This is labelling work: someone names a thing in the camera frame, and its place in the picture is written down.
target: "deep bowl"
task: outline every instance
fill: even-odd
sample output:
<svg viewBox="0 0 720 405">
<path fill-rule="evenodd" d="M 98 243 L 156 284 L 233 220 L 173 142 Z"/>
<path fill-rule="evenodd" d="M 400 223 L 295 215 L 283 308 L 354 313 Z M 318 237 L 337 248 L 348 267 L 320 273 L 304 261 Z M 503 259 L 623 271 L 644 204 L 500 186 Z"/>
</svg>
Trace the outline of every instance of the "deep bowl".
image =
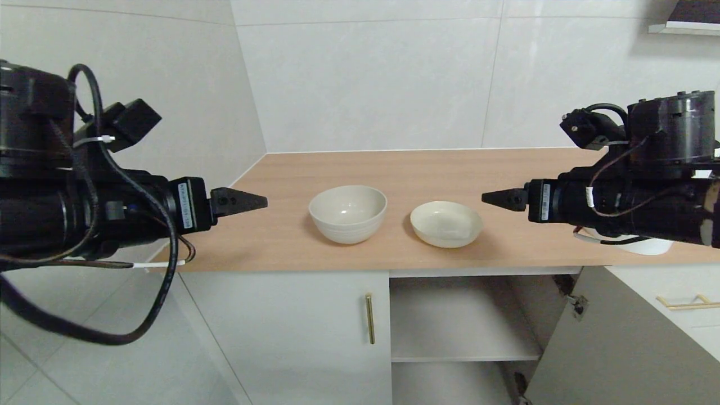
<svg viewBox="0 0 720 405">
<path fill-rule="evenodd" d="M 387 197 L 373 187 L 341 186 L 316 195 L 308 208 L 326 238 L 339 244 L 357 244 L 380 229 Z"/>
</svg>

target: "cabinet door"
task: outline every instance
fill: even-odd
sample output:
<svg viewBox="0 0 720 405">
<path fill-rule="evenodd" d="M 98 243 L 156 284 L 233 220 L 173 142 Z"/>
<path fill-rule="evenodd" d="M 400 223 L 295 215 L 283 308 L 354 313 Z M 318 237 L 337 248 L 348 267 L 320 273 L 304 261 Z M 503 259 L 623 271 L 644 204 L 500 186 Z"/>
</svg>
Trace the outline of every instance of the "cabinet door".
<svg viewBox="0 0 720 405">
<path fill-rule="evenodd" d="M 182 277 L 254 405 L 392 403 L 388 272 Z"/>
<path fill-rule="evenodd" d="M 586 268 L 530 381 L 533 405 L 715 404 L 720 362 L 615 275 Z"/>
</svg>

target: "counter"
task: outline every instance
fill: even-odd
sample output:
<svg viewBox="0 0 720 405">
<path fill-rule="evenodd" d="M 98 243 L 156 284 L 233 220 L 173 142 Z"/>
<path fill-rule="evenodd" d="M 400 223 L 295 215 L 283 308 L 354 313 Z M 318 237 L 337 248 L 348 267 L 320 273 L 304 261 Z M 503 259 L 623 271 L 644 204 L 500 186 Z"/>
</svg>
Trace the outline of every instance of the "counter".
<svg viewBox="0 0 720 405">
<path fill-rule="evenodd" d="M 602 152 L 576 148 L 367 151 L 268 154 L 233 188 L 268 197 L 268 208 L 221 218 L 188 236 L 197 257 L 184 272 L 399 270 L 720 262 L 720 249 L 675 243 L 644 257 L 572 237 L 567 224 L 538 224 L 480 200 L 483 192 L 522 187 L 595 163 Z M 307 205 L 331 187 L 365 184 L 388 198 L 385 221 L 368 241 L 335 244 L 315 228 Z M 429 246 L 413 233 L 410 212 L 432 200 L 477 210 L 478 239 L 460 249 Z M 158 256 L 165 260 L 167 249 Z"/>
</svg>

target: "white bowl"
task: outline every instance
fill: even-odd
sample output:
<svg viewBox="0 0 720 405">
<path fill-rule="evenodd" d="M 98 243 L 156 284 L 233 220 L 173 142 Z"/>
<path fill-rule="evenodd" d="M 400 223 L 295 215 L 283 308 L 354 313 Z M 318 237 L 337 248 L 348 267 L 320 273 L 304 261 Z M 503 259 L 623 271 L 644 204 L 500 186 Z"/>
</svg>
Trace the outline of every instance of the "white bowl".
<svg viewBox="0 0 720 405">
<path fill-rule="evenodd" d="M 457 248 L 472 243 L 482 230 L 480 214 L 462 204 L 433 201 L 410 214 L 415 234 L 437 247 Z"/>
<path fill-rule="evenodd" d="M 316 195 L 310 216 L 326 238 L 339 244 L 357 244 L 382 225 L 387 197 L 367 186 L 342 186 Z"/>
</svg>

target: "white tile wall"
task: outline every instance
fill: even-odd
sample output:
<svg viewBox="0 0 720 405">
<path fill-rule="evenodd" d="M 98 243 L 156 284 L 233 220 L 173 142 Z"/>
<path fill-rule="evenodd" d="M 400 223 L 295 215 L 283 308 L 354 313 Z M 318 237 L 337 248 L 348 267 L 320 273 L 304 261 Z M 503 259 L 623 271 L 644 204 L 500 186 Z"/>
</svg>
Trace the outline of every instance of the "white tile wall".
<svg viewBox="0 0 720 405">
<path fill-rule="evenodd" d="M 559 117 L 587 104 L 720 88 L 714 38 L 646 33 L 675 3 L 234 0 L 233 13 L 270 152 L 496 148 L 572 146 Z"/>
<path fill-rule="evenodd" d="M 233 24 L 228 0 L 3 0 L 3 3 Z"/>
<path fill-rule="evenodd" d="M 105 104 L 140 97 L 163 117 L 142 142 L 117 154 L 121 165 L 167 177 L 203 177 L 218 187 L 265 154 L 234 27 L 69 9 L 3 9 L 2 26 L 13 33 L 3 43 L 5 59 L 60 74 L 85 63 L 99 80 Z M 80 98 L 90 108 L 82 82 Z"/>
<path fill-rule="evenodd" d="M 35 373 L 7 405 L 78 405 L 42 373 Z"/>
<path fill-rule="evenodd" d="M 160 281 L 157 274 L 135 273 L 87 324 L 114 333 L 133 330 L 145 318 Z M 172 294 L 138 341 L 103 347 L 68 340 L 43 368 L 81 404 L 238 404 Z"/>
<path fill-rule="evenodd" d="M 647 34 L 647 24 L 504 19 L 483 147 L 572 146 L 558 124 L 575 108 L 720 88 L 716 38 Z"/>
<path fill-rule="evenodd" d="M 231 0 L 237 25 L 500 17 L 502 0 Z"/>
<path fill-rule="evenodd" d="M 5 404 L 37 368 L 0 335 L 0 404 Z"/>
<path fill-rule="evenodd" d="M 480 147 L 499 23 L 238 27 L 268 150 Z"/>
</svg>

